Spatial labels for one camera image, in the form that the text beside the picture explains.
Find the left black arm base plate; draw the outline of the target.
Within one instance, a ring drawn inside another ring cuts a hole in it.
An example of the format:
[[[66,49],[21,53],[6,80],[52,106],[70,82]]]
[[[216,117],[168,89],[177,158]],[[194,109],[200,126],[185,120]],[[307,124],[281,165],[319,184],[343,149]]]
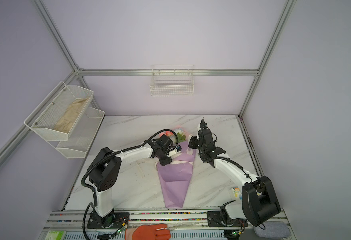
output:
[[[119,229],[123,224],[128,224],[130,213],[110,212],[105,217],[100,217],[96,211],[90,213],[87,229]]]

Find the pink purple wrapping paper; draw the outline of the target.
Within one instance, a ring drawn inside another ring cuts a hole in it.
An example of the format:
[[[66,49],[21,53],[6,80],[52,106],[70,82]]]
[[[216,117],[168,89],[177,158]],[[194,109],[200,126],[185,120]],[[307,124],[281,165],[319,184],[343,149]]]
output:
[[[165,208],[181,209],[183,207],[187,190],[193,174],[196,150],[188,147],[184,141],[181,146],[180,155],[166,166],[157,166],[158,176],[161,184]]]

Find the white fake rose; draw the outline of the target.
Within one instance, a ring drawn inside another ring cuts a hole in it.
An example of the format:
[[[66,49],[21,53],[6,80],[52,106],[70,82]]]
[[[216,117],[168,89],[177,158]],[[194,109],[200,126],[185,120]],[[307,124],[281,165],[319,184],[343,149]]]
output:
[[[178,143],[182,143],[187,140],[188,132],[183,128],[177,128],[177,129],[174,129],[173,131],[176,133]]]

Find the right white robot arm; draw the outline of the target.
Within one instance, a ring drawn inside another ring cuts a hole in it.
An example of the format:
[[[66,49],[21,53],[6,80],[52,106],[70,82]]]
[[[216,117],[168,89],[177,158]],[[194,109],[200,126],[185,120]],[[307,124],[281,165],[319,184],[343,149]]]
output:
[[[204,163],[221,171],[241,188],[241,208],[244,218],[251,225],[258,227],[278,215],[281,207],[270,178],[259,177],[247,171],[232,160],[224,149],[215,145],[214,137],[215,134],[204,119],[201,119],[197,135],[191,137],[188,147],[198,150],[199,157]]]

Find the cream ribbon roll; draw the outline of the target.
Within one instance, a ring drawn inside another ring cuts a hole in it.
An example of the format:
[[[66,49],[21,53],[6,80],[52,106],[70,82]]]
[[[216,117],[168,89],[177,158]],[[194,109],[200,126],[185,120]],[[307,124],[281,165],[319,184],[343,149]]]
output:
[[[142,170],[141,165],[148,165],[155,171],[158,178],[165,182],[189,181],[193,173],[193,162],[175,160],[169,165],[161,166],[158,159],[143,159],[132,164],[142,178],[145,176],[145,171]]]

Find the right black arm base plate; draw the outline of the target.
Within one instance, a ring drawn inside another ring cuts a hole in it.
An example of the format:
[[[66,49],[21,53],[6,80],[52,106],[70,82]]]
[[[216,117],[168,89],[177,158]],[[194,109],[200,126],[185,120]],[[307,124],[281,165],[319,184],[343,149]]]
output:
[[[207,211],[207,224],[209,227],[242,227],[248,226],[247,220],[243,218],[231,218],[225,207],[230,202],[225,205],[220,206],[219,211]]]

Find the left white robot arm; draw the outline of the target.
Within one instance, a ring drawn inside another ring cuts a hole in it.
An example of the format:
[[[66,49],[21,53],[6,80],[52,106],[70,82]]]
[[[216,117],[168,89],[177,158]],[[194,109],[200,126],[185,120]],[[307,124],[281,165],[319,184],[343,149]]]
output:
[[[85,239],[90,239],[86,227],[108,229],[117,226],[118,230],[114,233],[97,237],[98,240],[111,240],[128,226],[129,215],[123,214],[123,221],[120,222],[120,219],[115,216],[113,203],[109,196],[112,186],[117,182],[123,160],[135,162],[141,159],[157,158],[161,166],[166,166],[172,163],[172,156],[180,151],[179,137],[171,129],[160,130],[137,146],[117,151],[112,151],[107,147],[101,149],[81,179],[81,185],[90,189],[93,196],[93,201],[88,204],[82,220]],[[92,212],[88,225],[85,225],[89,209],[92,209]]]

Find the light pink fake rose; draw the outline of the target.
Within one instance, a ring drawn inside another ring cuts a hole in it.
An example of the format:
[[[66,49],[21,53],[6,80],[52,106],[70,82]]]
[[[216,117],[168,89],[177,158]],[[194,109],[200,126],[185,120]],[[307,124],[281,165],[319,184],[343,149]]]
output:
[[[173,136],[173,133],[170,132],[170,131],[165,131],[164,135],[166,135],[167,137],[172,137]]]

